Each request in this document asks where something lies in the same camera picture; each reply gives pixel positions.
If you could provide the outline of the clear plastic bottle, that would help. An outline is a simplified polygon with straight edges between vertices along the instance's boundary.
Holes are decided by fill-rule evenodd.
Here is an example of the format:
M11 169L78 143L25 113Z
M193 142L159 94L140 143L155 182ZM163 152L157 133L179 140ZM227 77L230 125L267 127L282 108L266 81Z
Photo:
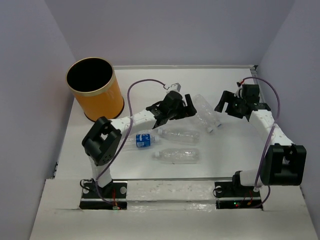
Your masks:
M205 114L206 114L207 118L210 119L211 122L215 125L216 128L222 127L220 117L218 116L217 112L214 111L213 107L208 102L205 103Z
M208 116L207 101L205 100L205 98L202 95L197 94L193 97L193 103L194 103L194 106L197 110L196 117L197 117L199 123L205 128L205 131L208 134L210 134L210 135L213 134L214 133L214 125L212 123L210 116Z

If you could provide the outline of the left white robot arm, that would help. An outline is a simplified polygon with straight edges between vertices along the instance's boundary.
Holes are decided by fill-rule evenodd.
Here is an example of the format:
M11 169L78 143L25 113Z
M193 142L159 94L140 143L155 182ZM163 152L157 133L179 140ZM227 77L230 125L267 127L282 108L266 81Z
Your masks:
M127 117L98 118L82 140L81 145L90 159L93 191L104 198L110 194L112 177L110 164L119 154L129 135L140 131L153 130L171 120L193 117L197 113L189 94L183 96L170 91L165 98L146 109Z

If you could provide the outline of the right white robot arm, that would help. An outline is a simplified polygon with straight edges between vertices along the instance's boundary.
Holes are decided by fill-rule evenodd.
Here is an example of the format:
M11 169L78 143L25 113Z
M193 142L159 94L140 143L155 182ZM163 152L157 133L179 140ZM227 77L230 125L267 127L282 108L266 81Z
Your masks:
M299 186L302 183L307 150L285 135L269 105L260 101L257 84L244 84L236 93L225 90L214 110L246 118L265 143L257 169L234 173L230 190L235 196L242 196L249 187Z

